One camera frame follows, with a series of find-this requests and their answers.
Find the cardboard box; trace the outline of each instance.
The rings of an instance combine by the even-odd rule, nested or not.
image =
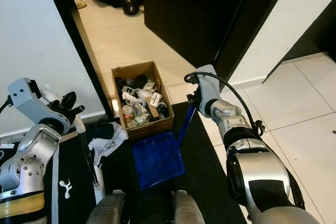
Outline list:
[[[121,105],[118,90],[116,88],[117,85],[115,83],[115,78],[120,77],[122,79],[135,79],[137,76],[141,74],[144,74],[147,77],[151,77],[154,79],[155,84],[156,84],[156,89],[162,95],[162,99],[168,106],[169,117],[155,121],[155,122],[142,124],[140,126],[129,129],[127,128],[127,124],[125,122],[125,118],[122,113],[122,105]],[[164,86],[164,83],[160,77],[159,71],[154,61],[139,63],[139,64],[127,66],[127,67],[112,68],[112,81],[114,85],[114,91],[116,94],[115,98],[118,102],[121,126],[127,130],[128,137],[130,139],[150,135],[153,133],[163,132],[163,131],[171,129],[173,125],[173,120],[174,120],[174,112],[172,109],[172,105],[169,102],[169,94]]]

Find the white cloth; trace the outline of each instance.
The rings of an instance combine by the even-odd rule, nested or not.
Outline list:
[[[113,122],[114,133],[111,139],[93,138],[89,143],[90,150],[94,149],[94,165],[100,164],[102,156],[107,157],[114,152],[126,139],[128,139],[127,131],[124,130],[120,124]]]

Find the floor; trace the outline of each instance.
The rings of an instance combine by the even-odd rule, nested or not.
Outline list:
[[[336,212],[336,64],[327,56],[281,65],[262,85],[238,93],[261,119],[267,132],[262,139],[293,173],[302,190],[306,209],[320,223],[335,224]],[[186,101],[195,86],[169,87],[173,103]],[[224,89],[222,98],[239,101]],[[218,128],[202,115],[201,119],[214,149],[225,167],[225,149]]]
[[[111,68],[155,60],[167,86],[182,83],[185,74],[194,71],[190,63],[145,26],[142,12],[131,17],[121,8],[96,0],[84,1],[87,7],[79,9],[79,14],[111,99],[115,97]]]

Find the wooden floor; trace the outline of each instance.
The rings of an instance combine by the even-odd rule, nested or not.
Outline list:
[[[143,12],[128,17],[120,8],[85,1],[88,6],[79,10],[80,17],[112,99],[111,68],[154,60],[167,86],[183,83],[183,77],[194,71],[190,63],[145,27]]]

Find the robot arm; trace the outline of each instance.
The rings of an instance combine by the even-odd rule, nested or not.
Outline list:
[[[76,114],[72,109],[76,94],[70,92],[52,100],[50,92],[40,93],[34,80],[21,78],[9,86],[8,102],[36,123],[21,140],[16,154],[0,167],[0,220],[23,223],[45,221],[43,176],[56,151],[61,135],[66,134]],[[45,105],[39,98],[49,103]]]
[[[212,65],[196,72],[216,74]],[[198,83],[189,102],[217,124],[227,155],[229,191],[247,208],[254,224],[317,224],[312,215],[288,199],[293,179],[277,155],[262,141],[253,121],[250,125],[241,109],[221,99],[219,80],[202,74],[188,74],[187,82]]]

